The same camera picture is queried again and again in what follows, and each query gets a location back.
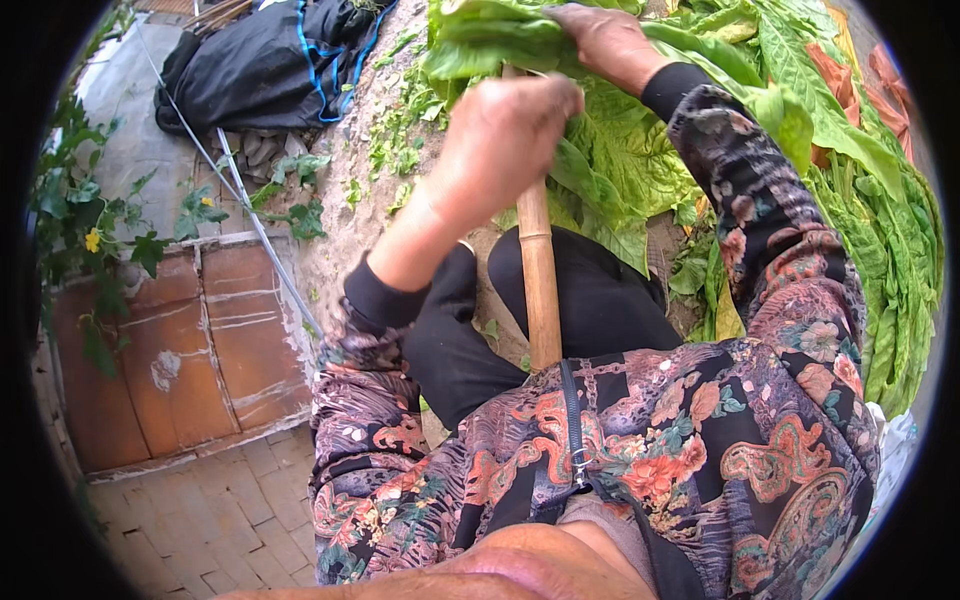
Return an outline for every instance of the floral jacket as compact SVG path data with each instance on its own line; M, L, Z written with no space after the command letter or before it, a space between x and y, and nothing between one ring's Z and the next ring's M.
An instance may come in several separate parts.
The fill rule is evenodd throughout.
M554 523L578 488L580 444L590 484L643 531L661 598L808 598L837 566L878 469L859 277L746 110L702 72L674 71L650 83L662 93L648 104L717 210L747 337L563 361L430 451L398 349L408 329L343 299L311 420L320 584L445 561L507 525Z

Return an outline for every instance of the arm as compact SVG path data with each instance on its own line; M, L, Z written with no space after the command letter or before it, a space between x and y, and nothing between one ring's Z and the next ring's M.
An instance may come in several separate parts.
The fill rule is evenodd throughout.
M353 516L371 509L371 494L416 472L427 452L420 388L403 374L400 347L434 271L460 237L546 174L566 119L582 108L582 92L563 76L472 88L452 111L433 173L348 276L321 344L310 421L321 548L334 538L356 543ZM318 573L325 577L326 568Z
M720 252L748 335L773 347L857 456L873 461L876 435L858 374L860 280L791 163L699 67L658 55L632 16L573 4L548 13L576 39L586 66L667 123L716 210Z

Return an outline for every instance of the zipper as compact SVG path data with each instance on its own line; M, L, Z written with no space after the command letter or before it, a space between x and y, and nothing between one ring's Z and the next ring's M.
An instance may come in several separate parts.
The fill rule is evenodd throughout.
M587 449L584 448L584 434L580 428L580 398L573 383L573 372L567 359L560 361L561 379L564 383L564 403L566 404L566 437L570 441L570 464L573 466L573 485L584 488L587 482L587 465L593 459L584 460Z

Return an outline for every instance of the black tarp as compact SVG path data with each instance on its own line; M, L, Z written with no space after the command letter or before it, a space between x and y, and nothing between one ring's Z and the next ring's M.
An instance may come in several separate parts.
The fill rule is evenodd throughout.
M356 84L380 21L396 3L374 1L377 12L350 0L286 0L203 39L184 33L163 63L156 123L186 135L168 93L197 134L314 129L340 120L353 96L343 85Z

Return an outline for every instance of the skin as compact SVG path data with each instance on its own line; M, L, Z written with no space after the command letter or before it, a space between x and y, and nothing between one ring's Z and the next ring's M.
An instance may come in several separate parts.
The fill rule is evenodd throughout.
M576 4L546 12L576 40L580 61L635 96L669 60L625 12ZM487 80L454 107L440 159L367 257L397 290L430 282L471 229L550 170L566 120L584 109L583 92L563 75ZM497 530L451 561L325 588L234 592L232 600L619 600L656 598L596 524L523 523Z

